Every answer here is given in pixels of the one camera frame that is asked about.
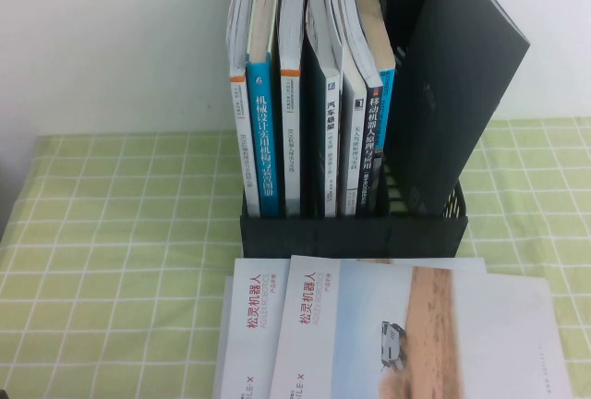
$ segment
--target sand dune image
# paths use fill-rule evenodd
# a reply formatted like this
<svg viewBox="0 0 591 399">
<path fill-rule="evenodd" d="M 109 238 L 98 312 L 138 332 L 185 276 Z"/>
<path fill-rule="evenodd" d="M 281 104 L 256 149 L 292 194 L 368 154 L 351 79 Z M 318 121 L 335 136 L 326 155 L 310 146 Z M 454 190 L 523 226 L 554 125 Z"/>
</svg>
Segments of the sand dune image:
<svg viewBox="0 0 591 399">
<path fill-rule="evenodd" d="M 415 267 L 406 317 L 406 367 L 388 369 L 380 399 L 462 399 L 452 272 Z"/>
</svg>

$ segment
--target green checkered tablecloth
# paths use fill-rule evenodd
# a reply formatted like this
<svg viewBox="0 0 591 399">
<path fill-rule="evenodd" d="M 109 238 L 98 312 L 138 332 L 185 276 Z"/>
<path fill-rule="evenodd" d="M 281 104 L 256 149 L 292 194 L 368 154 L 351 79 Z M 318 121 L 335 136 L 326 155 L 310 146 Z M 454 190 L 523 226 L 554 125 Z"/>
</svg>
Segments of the green checkered tablecloth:
<svg viewBox="0 0 591 399">
<path fill-rule="evenodd" d="M 591 397 L 591 119 L 491 122 L 462 184 L 459 255 L 548 278 Z M 235 132 L 40 138 L 0 251 L 0 386 L 209 399 L 241 193 Z"/>
</svg>

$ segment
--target black file holder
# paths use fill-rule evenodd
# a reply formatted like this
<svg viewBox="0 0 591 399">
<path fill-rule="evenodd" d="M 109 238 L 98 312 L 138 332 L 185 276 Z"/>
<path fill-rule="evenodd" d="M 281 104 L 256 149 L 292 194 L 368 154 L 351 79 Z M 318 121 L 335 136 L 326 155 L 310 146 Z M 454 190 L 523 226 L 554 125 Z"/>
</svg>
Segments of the black file holder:
<svg viewBox="0 0 591 399">
<path fill-rule="evenodd" d="M 392 48 L 406 46 L 423 0 L 400 5 L 387 0 L 386 21 Z M 303 193 L 314 187 L 304 171 Z M 319 218 L 311 203 L 300 218 L 261 219 L 240 216 L 245 258 L 288 259 L 292 255 L 324 258 L 450 258 L 459 247 L 468 224 L 464 195 L 458 182 L 441 215 L 392 215 L 384 167 L 380 176 L 376 215 L 366 218 Z"/>
</svg>

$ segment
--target stacked book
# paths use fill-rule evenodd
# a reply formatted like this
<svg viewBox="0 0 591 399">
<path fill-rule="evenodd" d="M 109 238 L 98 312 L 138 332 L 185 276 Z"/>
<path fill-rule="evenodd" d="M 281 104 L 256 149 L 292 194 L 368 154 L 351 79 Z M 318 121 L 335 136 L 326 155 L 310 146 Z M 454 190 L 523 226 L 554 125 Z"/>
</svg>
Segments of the stacked book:
<svg viewBox="0 0 591 399">
<path fill-rule="evenodd" d="M 236 261 L 213 397 L 572 393 L 545 279 L 486 274 L 480 259 L 293 256 Z"/>
<path fill-rule="evenodd" d="M 371 215 L 396 68 L 380 0 L 232 0 L 226 44 L 248 215 Z"/>
</svg>

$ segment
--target book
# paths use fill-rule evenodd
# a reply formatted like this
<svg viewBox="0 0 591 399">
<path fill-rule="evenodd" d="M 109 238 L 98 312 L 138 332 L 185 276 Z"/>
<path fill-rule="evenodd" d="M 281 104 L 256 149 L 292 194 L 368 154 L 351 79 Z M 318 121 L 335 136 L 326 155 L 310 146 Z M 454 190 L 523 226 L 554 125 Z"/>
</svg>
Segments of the book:
<svg viewBox="0 0 591 399">
<path fill-rule="evenodd" d="M 332 2 L 335 4 L 336 24 L 343 43 L 338 212 L 341 216 L 355 216 L 368 90 L 349 50 L 339 0 Z"/>
<path fill-rule="evenodd" d="M 280 293 L 278 295 L 285 294 L 285 286 L 287 282 L 287 269 L 289 268 L 289 260 L 273 260 L 272 267 L 269 266 L 269 263 L 266 260 L 247 260 L 248 264 L 241 262 L 239 265 L 241 270 L 239 272 L 235 272 L 235 277 L 238 278 L 239 281 L 242 281 L 244 284 L 243 288 L 241 289 L 241 293 L 245 293 L 247 290 L 249 291 L 250 282 L 248 278 L 245 277 L 245 272 L 254 270 L 254 266 L 259 264 L 259 267 L 253 274 L 258 275 L 259 272 L 261 273 L 269 273 L 276 271 L 279 269 L 278 272 L 275 274 L 280 274 L 283 280 L 283 285 L 281 288 Z M 385 259 L 385 260 L 378 260 L 381 263 L 393 263 L 396 265 L 421 265 L 421 266 L 432 266 L 435 268 L 454 268 L 457 270 L 468 270 L 473 272 L 487 272 L 487 267 L 485 265 L 484 259 L 482 258 L 459 258 L 459 259 Z M 275 282 L 275 289 L 279 289 L 277 286 L 277 282 Z M 213 399 L 221 399 L 222 396 L 222 375 L 224 372 L 224 361 L 226 357 L 226 352 L 228 355 L 231 355 L 232 358 L 240 357 L 241 350 L 234 350 L 234 348 L 230 348 L 228 350 L 228 336 L 230 333 L 230 309 L 232 305 L 232 294 L 233 294 L 233 277 L 227 276 L 225 280 L 225 291 L 223 295 L 223 307 L 222 307 L 222 322 L 220 325 L 220 339 L 218 343 L 218 354 L 217 354 L 217 362 L 216 362 L 216 370 L 215 370 L 215 378 L 213 383 Z M 267 309 L 267 321 L 271 324 L 281 323 L 282 316 L 283 316 L 283 301 L 281 299 L 281 307 L 279 308 L 277 304 L 272 304 L 271 308 Z M 245 313 L 237 312 L 235 313 L 233 320 L 244 320 Z M 241 334 L 244 337 L 244 330 L 241 327 L 237 327 L 237 331 L 233 329 L 233 333 Z M 273 351 L 276 352 L 277 344 L 279 342 L 279 334 L 277 332 L 266 332 L 261 337 L 261 340 L 264 340 L 264 345 L 259 345 L 254 348 L 250 353 L 242 354 L 242 359 L 236 361 L 237 365 L 242 367 L 249 367 L 255 363 L 258 363 L 261 360 L 265 360 L 264 357 L 270 357 Z M 243 342 L 240 339 L 236 339 L 233 335 L 232 345 L 242 345 Z M 272 371 L 274 367 L 274 356 L 273 359 L 267 359 L 270 363 L 264 363 L 264 368 L 267 369 L 268 373 L 262 373 L 261 371 L 257 371 L 257 378 L 256 386 L 253 385 L 253 389 L 250 390 L 253 392 L 253 397 L 259 397 L 260 399 L 268 399 L 269 394 L 264 395 L 263 392 L 268 391 L 269 382 L 271 382 Z M 244 375 L 242 371 L 238 371 L 237 373 L 233 373 L 228 371 L 226 373 L 226 382 L 232 382 L 236 379 L 240 379 L 237 376 Z"/>
<path fill-rule="evenodd" d="M 375 178 L 372 183 L 369 207 L 372 212 L 376 208 L 378 184 L 380 182 L 381 161 L 386 142 L 388 129 L 388 115 L 392 104 L 392 88 L 394 86 L 394 72 L 396 60 L 386 31 L 383 15 L 381 14 L 380 0 L 356 0 L 359 10 L 359 20 L 366 35 L 369 50 L 376 62 L 376 68 L 380 73 L 383 89 L 380 100 L 380 120 L 378 134 L 376 136 L 376 153 L 373 160 L 373 173 Z"/>
<path fill-rule="evenodd" d="M 308 0 L 306 35 L 312 52 L 310 82 L 318 150 L 316 175 L 320 214 L 324 217 L 336 215 L 341 88 L 341 66 L 333 49 L 329 15 L 332 16 L 332 8 L 327 8 L 325 0 Z"/>
<path fill-rule="evenodd" d="M 366 82 L 367 88 L 367 111 L 363 132 L 363 144 L 361 153 L 361 169 L 359 173 L 359 190 L 357 196 L 357 214 L 367 216 L 373 213 L 370 199 L 374 191 L 372 182 L 378 180 L 374 170 L 374 162 L 377 156 L 376 145 L 378 138 L 378 127 L 381 115 L 381 95 L 383 84 L 380 73 L 376 69 L 373 54 L 369 50 L 359 15 L 357 13 L 356 0 L 339 0 L 341 13 L 343 15 L 344 32 L 351 49 L 351 55 L 355 60 L 359 73 Z"/>
<path fill-rule="evenodd" d="M 496 0 L 425 0 L 396 72 L 388 151 L 412 213 L 440 215 L 529 42 Z"/>
<path fill-rule="evenodd" d="M 289 260 L 236 259 L 221 397 L 269 397 Z"/>
<path fill-rule="evenodd" d="M 250 129 L 247 92 L 247 35 L 251 6 L 252 0 L 232 0 L 230 2 L 225 39 L 247 212 L 250 217 L 259 217 L 259 189 L 257 187 L 255 150 Z"/>
<path fill-rule="evenodd" d="M 222 375 L 225 351 L 228 347 L 228 333 L 230 331 L 230 308 L 232 307 L 232 286 L 234 278 L 225 276 L 223 285 L 222 320 L 220 322 L 220 337 L 218 339 L 218 354 L 215 359 L 215 374 L 213 376 L 213 399 L 222 399 Z"/>
<path fill-rule="evenodd" d="M 305 0 L 282 0 L 279 17 L 279 63 L 283 125 L 283 175 L 285 213 L 301 210 L 300 75 L 304 41 Z"/>
<path fill-rule="evenodd" d="M 278 4 L 279 0 L 253 0 L 247 43 L 248 95 L 263 217 L 280 215 L 273 108 Z"/>
<path fill-rule="evenodd" d="M 293 256 L 271 397 L 572 397 L 548 282 Z"/>
</svg>

